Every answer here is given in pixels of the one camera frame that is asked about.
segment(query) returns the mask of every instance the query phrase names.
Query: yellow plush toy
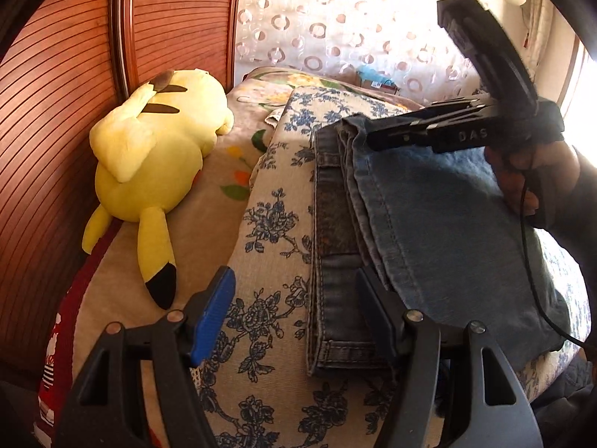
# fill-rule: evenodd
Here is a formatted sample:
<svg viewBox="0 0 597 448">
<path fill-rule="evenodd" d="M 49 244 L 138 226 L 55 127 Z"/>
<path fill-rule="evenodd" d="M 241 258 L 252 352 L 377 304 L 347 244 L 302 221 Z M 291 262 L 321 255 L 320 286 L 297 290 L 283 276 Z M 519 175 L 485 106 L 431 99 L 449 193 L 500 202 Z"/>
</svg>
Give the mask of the yellow plush toy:
<svg viewBox="0 0 597 448">
<path fill-rule="evenodd" d="M 205 71 L 182 70 L 141 85 L 91 128 L 100 205 L 85 227 L 83 250 L 91 254 L 112 217 L 139 222 L 141 276 L 163 309 L 176 289 L 166 213 L 190 190 L 216 135 L 233 123 L 222 85 Z"/>
</svg>

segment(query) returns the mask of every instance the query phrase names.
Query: black ear tip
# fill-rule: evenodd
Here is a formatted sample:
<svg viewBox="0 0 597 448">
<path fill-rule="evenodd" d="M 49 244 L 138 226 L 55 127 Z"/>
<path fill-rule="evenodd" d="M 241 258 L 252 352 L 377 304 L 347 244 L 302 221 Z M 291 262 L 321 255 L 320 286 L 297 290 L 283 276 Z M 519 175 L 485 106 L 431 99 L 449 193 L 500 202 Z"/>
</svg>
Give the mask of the black ear tip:
<svg viewBox="0 0 597 448">
<path fill-rule="evenodd" d="M 176 266 L 167 263 L 145 286 L 153 301 L 162 310 L 168 310 L 176 295 Z"/>
</svg>

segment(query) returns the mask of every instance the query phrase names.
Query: denim fabric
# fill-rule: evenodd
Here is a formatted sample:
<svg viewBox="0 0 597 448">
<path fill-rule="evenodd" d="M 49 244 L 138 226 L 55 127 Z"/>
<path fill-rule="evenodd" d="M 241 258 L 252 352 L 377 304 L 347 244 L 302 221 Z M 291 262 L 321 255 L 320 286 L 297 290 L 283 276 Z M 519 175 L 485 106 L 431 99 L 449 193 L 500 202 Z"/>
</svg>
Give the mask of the denim fabric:
<svg viewBox="0 0 597 448">
<path fill-rule="evenodd" d="M 366 214 L 355 206 L 378 274 L 387 274 L 408 308 L 464 327 L 481 320 L 515 370 L 563 339 L 538 315 L 523 264 L 520 225 L 503 203 L 482 149 L 435 155 L 403 147 L 372 152 L 366 121 L 344 121 L 339 137 L 352 150 L 354 182 Z M 367 240 L 368 232 L 374 243 Z M 554 289 L 534 230 L 529 261 L 548 316 L 569 330 L 568 309 Z M 381 263 L 375 261 L 375 255 Z"/>
<path fill-rule="evenodd" d="M 375 356 L 358 305 L 354 280 L 363 265 L 344 189 L 337 131 L 315 134 L 312 288 L 309 290 L 307 365 L 310 374 L 335 369 L 387 368 Z"/>
</svg>

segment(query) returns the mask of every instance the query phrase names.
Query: wooden panel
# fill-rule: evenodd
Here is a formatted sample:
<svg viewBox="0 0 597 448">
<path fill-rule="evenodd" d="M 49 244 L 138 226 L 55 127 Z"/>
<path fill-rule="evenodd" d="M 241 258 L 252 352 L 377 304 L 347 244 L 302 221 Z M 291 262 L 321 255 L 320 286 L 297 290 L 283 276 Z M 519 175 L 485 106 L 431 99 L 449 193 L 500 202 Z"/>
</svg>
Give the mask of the wooden panel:
<svg viewBox="0 0 597 448">
<path fill-rule="evenodd" d="M 202 68 L 230 88 L 235 9 L 235 0 L 133 0 L 139 81 L 167 68 Z"/>
<path fill-rule="evenodd" d="M 84 253 L 96 160 L 116 105 L 108 0 L 46 0 L 0 64 L 0 363 L 39 377 Z"/>
</svg>

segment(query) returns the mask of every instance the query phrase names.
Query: curtain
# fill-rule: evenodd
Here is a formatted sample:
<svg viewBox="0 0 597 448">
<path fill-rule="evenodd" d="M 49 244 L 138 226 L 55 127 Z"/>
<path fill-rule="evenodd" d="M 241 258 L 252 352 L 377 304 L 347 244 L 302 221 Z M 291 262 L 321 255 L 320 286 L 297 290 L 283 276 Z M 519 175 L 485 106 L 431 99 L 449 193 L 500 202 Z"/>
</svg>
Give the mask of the curtain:
<svg viewBox="0 0 597 448">
<path fill-rule="evenodd" d="M 549 0 L 526 0 L 522 6 L 522 18 L 528 29 L 522 60 L 534 80 L 551 32 L 553 3 Z"/>
<path fill-rule="evenodd" d="M 479 0 L 500 19 L 504 0 Z M 437 25 L 437 0 L 240 0 L 235 73 L 280 65 L 357 83 L 364 65 L 421 104 L 473 94 L 473 65 Z"/>
</svg>

